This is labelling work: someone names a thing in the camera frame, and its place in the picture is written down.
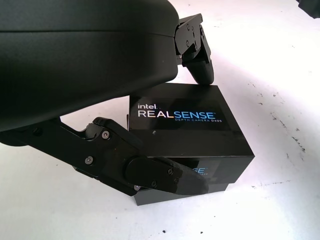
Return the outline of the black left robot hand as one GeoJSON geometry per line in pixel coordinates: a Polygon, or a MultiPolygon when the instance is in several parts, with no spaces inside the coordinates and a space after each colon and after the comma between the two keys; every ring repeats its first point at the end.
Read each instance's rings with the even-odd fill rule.
{"type": "Polygon", "coordinates": [[[126,195],[140,187],[202,195],[208,182],[97,117],[82,131],[61,116],[173,80],[178,65],[214,81],[200,14],[179,18],[167,0],[3,0],[0,141],[31,146],[126,195]]]}

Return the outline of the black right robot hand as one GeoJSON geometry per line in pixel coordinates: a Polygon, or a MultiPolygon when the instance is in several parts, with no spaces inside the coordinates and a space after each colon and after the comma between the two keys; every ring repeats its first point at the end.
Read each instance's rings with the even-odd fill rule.
{"type": "Polygon", "coordinates": [[[320,17],[320,0],[298,0],[298,7],[313,19],[320,17]]]}

